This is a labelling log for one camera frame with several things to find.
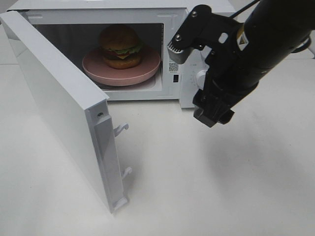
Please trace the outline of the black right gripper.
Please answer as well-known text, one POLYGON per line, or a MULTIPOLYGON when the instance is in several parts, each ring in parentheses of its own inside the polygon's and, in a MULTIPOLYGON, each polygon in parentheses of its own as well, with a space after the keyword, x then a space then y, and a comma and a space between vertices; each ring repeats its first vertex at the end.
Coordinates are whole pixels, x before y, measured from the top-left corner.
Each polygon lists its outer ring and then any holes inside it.
POLYGON ((231 17, 212 12, 194 12, 194 45, 199 50, 211 48, 205 59, 210 66, 202 89, 193 98, 193 117, 208 127, 227 124, 234 111, 221 98, 244 98, 256 87, 242 87, 240 79, 245 67, 237 64, 241 58, 237 34, 242 24, 231 17))

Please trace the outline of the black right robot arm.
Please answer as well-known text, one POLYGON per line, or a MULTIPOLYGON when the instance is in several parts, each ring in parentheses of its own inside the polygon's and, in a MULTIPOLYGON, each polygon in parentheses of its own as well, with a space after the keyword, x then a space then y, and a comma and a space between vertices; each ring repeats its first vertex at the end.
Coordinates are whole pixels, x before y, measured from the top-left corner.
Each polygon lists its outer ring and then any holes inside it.
POLYGON ((194 117, 208 127, 228 123, 232 107, 314 28, 312 0, 262 0, 243 24, 211 16, 195 38, 212 51, 204 87, 193 98, 194 117))

